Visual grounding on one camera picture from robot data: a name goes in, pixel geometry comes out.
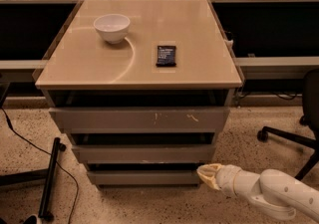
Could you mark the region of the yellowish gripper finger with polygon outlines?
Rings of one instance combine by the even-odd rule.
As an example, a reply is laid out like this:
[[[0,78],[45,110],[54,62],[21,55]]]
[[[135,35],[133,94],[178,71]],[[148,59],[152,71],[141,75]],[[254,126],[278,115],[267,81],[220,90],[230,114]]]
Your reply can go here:
[[[211,163],[201,165],[197,170],[197,175],[208,187],[214,190],[219,190],[219,185],[216,181],[217,172],[223,167],[220,163]]]

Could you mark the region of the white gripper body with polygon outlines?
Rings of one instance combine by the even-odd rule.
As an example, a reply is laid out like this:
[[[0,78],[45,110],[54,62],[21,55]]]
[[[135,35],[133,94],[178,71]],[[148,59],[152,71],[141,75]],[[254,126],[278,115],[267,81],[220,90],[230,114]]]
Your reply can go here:
[[[224,165],[216,174],[218,188],[230,197],[252,198],[261,193],[260,175],[235,165]]]

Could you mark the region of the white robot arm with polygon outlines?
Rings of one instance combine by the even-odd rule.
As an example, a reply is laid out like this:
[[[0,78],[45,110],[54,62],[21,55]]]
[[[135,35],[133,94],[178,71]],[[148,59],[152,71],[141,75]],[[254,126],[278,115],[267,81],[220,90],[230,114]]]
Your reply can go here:
[[[266,169],[257,174],[213,163],[200,166],[196,172],[210,188],[243,198],[274,219],[291,220],[299,210],[319,222],[319,191],[282,171]]]

